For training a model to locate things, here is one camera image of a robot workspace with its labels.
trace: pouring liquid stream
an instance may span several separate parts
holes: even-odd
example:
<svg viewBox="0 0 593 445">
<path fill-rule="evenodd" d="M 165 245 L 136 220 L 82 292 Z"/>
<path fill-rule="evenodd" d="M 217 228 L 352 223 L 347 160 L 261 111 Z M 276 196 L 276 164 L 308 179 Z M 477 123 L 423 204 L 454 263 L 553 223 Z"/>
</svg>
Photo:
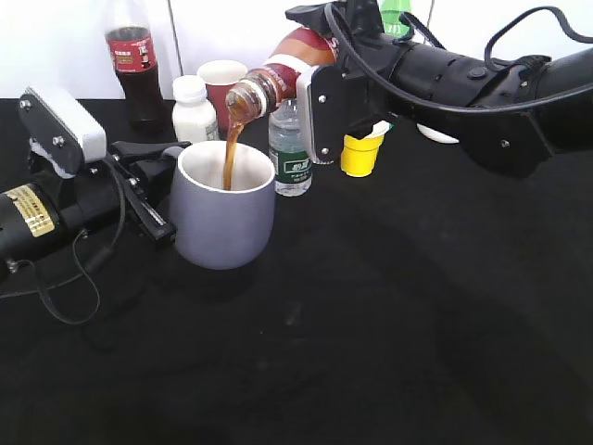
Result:
<svg viewBox="0 0 593 445">
<path fill-rule="evenodd" d="M 245 128 L 243 123 L 237 122 L 231 118 L 229 125 L 229 136 L 226 141 L 226 158 L 224 160 L 224 170 L 222 172 L 222 184 L 224 190 L 232 190 L 233 188 L 233 166 L 234 154 L 237 149 L 237 140 L 239 135 Z"/>
</svg>

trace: black tablecloth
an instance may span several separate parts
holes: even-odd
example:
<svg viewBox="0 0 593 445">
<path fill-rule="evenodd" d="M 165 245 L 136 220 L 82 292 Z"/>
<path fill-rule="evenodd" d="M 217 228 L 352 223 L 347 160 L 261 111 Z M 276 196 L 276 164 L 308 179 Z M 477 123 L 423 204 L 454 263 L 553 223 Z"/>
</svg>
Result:
<svg viewBox="0 0 593 445">
<path fill-rule="evenodd" d="M 121 102 L 83 104 L 110 141 L 156 141 Z M 2 190 L 26 175 L 15 105 L 0 102 Z M 266 149 L 266 122 L 243 139 Z M 89 325 L 0 300 L 0 440 L 593 443 L 592 200 L 593 153 L 518 182 L 401 122 L 372 176 L 320 167 L 305 196 L 279 197 L 269 246 L 239 271 L 130 228 Z M 43 266 L 74 272 L 64 252 Z M 85 283 L 56 299 L 93 304 Z"/>
</svg>

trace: gray mug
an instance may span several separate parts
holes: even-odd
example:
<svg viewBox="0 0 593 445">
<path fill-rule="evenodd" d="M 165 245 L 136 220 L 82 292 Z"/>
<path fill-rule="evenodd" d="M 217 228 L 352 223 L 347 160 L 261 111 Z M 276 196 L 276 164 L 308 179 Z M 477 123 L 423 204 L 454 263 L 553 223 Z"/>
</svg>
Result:
<svg viewBox="0 0 593 445">
<path fill-rule="evenodd" d="M 233 189 L 222 190 L 224 141 L 186 148 L 177 159 L 170 218 L 177 226 L 175 248 L 207 269 L 241 267 L 266 247 L 274 218 L 274 166 L 251 146 L 237 144 Z"/>
</svg>

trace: red paper cup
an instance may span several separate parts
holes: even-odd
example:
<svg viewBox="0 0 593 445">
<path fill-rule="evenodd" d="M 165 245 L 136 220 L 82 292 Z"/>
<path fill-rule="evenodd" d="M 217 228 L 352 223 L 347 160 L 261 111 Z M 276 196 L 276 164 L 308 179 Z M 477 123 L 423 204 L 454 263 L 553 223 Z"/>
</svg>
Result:
<svg viewBox="0 0 593 445">
<path fill-rule="evenodd" d="M 206 83 L 208 99 L 216 109 L 219 129 L 222 133 L 226 133 L 229 129 L 226 95 L 246 74 L 247 67 L 235 60 L 213 60 L 202 65 L 197 71 L 197 75 Z"/>
</svg>

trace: yellow warning label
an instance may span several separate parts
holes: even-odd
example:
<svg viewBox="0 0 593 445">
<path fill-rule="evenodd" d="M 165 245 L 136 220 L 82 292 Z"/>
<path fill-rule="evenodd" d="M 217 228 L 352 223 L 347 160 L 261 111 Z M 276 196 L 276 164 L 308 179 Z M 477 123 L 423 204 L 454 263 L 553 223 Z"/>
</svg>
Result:
<svg viewBox="0 0 593 445">
<path fill-rule="evenodd" d="M 56 230 L 44 203 L 28 185 L 5 192 L 5 195 L 12 199 L 13 204 L 19 209 L 35 238 Z"/>
</svg>

